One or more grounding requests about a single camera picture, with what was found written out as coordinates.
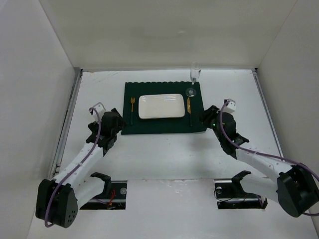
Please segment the clear wine glass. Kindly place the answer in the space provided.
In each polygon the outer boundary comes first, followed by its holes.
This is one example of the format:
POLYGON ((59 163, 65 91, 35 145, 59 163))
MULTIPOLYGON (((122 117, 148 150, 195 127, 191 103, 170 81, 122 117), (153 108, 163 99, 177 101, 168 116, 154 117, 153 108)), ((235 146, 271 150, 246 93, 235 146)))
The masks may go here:
POLYGON ((196 81, 199 79, 201 75, 202 66, 198 62, 193 62, 190 68, 190 80, 191 87, 188 88, 185 93, 188 97, 192 98, 196 96, 196 90, 193 88, 196 81))

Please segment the gold knife with dark handle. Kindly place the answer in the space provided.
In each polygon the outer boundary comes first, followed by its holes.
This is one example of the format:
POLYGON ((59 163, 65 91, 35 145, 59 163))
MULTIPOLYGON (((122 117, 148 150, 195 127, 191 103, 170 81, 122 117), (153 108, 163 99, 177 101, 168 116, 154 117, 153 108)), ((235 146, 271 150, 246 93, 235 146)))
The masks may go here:
POLYGON ((187 98, 187 112, 188 112, 188 118, 189 118, 189 125, 192 126, 190 97, 187 98))

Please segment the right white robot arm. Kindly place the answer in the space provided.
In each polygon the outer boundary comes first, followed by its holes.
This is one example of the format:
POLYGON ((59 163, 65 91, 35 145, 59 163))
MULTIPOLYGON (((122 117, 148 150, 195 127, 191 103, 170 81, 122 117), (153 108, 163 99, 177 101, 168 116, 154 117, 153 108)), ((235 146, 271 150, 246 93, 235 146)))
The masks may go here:
POLYGON ((307 210, 319 201, 318 175, 302 163, 258 151, 237 132, 230 105, 225 101, 220 109, 211 106, 200 113, 199 121, 214 131, 227 155, 264 174, 259 178, 247 170, 238 173, 231 179, 233 192, 271 199, 295 218, 308 215, 307 210))

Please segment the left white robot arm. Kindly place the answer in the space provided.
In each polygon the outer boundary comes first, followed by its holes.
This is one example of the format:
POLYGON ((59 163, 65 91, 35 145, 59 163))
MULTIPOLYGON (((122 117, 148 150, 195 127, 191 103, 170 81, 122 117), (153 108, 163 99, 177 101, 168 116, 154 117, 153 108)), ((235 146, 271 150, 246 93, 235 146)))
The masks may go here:
POLYGON ((35 216, 42 219, 47 228, 68 228, 78 210, 90 200, 100 196, 115 198, 111 177, 91 169, 114 146, 117 134, 126 123, 116 109, 107 112, 96 105, 89 112, 95 120, 88 124, 91 134, 78 155, 65 169, 50 180, 42 180, 38 186, 35 216))

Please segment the white rectangular plate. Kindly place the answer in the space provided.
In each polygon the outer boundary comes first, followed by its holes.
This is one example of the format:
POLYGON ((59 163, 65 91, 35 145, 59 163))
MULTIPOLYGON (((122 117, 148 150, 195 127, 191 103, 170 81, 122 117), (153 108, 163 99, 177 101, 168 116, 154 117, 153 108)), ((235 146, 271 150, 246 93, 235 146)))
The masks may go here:
POLYGON ((138 113, 142 120, 182 118, 185 116, 183 96, 181 94, 140 96, 138 113))

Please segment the gold fork with dark handle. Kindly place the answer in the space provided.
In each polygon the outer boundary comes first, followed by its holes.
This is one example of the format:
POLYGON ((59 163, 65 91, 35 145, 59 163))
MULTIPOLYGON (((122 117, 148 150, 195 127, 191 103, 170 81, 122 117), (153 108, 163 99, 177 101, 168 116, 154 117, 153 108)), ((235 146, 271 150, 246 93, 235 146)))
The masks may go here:
POLYGON ((136 98, 131 97, 130 103, 131 103, 131 116, 130 116, 130 125, 133 125, 134 122, 134 103, 135 103, 136 98))

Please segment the dark green cloth placemat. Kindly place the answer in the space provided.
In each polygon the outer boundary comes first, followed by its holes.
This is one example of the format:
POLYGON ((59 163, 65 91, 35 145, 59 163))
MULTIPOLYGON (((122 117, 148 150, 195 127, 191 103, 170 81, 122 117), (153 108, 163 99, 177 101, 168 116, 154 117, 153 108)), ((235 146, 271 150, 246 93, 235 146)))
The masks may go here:
POLYGON ((126 82, 124 91, 123 119, 127 124, 121 131, 122 135, 134 134, 175 134, 205 132, 206 127, 200 122, 199 115, 204 111, 200 83, 196 82, 193 88, 196 96, 190 99, 192 126, 189 125, 188 115, 182 118, 170 119, 140 119, 138 116, 139 97, 142 95, 181 94, 187 108, 185 91, 191 87, 191 82, 126 82), (134 122, 130 125, 131 97, 135 97, 134 122))

